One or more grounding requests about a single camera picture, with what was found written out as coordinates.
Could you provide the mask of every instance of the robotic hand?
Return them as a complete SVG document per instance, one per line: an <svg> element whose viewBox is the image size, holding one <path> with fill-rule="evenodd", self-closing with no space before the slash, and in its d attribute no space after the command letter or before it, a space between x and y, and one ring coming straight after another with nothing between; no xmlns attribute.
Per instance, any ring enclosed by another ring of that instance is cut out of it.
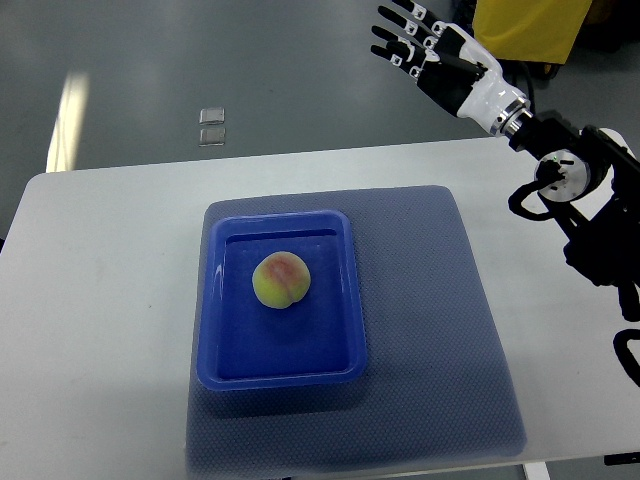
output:
<svg viewBox="0 0 640 480"><path fill-rule="evenodd" d="M511 148L527 150L538 160L535 181L516 190L509 208L529 220L554 219L569 238L567 263L597 286L617 287L623 317L639 321L640 164L593 126L579 132L555 112L534 115L526 95L503 79L498 61L462 28L411 0L392 1L410 19L384 6L378 12L410 39L374 26L373 33L386 45L374 45L371 51L409 74L450 114L471 118L496 137L506 136ZM613 196L588 220L570 202L597 188L611 166ZM547 212L522 206L534 192ZM614 345L640 386L640 366L625 350L632 338L640 339L640 331L620 332Z"/></svg>

